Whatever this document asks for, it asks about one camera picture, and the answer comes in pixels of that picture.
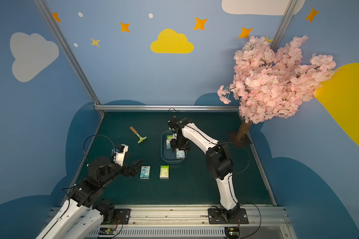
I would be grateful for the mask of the blue star tissue pack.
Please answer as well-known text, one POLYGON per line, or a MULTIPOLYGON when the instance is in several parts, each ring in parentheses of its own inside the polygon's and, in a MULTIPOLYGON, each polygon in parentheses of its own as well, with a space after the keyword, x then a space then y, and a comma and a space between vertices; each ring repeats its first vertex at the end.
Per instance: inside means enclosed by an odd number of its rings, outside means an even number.
POLYGON ((186 153, 184 150, 176 149, 176 159, 185 159, 186 153))

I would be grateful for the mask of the teal red patterned tissue pack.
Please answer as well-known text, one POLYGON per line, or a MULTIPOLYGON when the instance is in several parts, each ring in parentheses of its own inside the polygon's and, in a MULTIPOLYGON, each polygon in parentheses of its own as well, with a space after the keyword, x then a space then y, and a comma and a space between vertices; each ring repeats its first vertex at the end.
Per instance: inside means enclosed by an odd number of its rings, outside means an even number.
POLYGON ((151 171, 151 167, 150 167, 150 166, 142 166, 142 167, 141 167, 141 171, 140 171, 140 179, 141 179, 141 180, 148 180, 148 179, 150 179, 150 171, 151 171))

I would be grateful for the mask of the green white tissue pack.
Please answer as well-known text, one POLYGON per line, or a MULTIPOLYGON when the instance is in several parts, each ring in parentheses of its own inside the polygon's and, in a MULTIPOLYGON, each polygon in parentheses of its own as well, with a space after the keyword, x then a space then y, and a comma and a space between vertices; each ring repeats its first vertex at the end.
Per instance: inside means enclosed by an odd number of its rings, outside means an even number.
POLYGON ((160 166, 160 179, 169 179, 170 167, 168 165, 160 166))

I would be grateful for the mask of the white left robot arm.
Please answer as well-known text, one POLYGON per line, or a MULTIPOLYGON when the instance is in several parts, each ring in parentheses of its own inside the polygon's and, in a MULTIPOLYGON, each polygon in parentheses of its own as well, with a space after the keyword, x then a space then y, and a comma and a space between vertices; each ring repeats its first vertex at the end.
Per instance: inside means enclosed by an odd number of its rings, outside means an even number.
POLYGON ((114 204, 101 199, 104 190, 118 176, 136 176, 143 160, 124 163, 129 147, 120 144, 111 156, 102 156, 89 163, 86 176, 67 194, 64 204, 37 236, 39 239, 83 239, 103 222, 123 225, 114 204))

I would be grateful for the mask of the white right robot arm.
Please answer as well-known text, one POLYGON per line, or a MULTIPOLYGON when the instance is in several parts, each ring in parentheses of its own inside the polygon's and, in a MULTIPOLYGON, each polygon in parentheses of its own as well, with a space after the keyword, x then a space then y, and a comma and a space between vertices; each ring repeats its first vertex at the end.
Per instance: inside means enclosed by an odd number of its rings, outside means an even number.
POLYGON ((220 194, 221 213, 225 220, 236 217, 240 211, 238 199, 233 186, 233 163, 231 152, 226 143, 222 143, 200 130, 190 119, 173 117, 168 126, 174 133, 171 148, 190 150, 190 142, 194 143, 206 157, 206 168, 216 180, 220 194))

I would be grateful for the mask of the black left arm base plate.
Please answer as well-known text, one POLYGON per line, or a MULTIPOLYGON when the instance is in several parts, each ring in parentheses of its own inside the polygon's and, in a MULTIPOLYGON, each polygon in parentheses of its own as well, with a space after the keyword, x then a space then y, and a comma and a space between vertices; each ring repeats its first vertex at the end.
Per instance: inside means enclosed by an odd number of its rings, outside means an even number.
POLYGON ((123 225, 129 224, 131 209, 116 208, 111 211, 110 219, 107 221, 108 224, 115 225, 120 220, 123 225))

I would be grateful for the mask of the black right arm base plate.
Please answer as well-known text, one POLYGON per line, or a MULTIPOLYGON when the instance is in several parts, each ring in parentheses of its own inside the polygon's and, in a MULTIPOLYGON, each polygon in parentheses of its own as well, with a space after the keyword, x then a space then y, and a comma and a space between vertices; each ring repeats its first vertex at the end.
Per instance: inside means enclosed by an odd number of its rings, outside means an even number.
POLYGON ((224 210, 212 206, 207 209, 208 221, 211 225, 217 224, 249 224, 246 210, 241 208, 235 216, 229 216, 224 210))

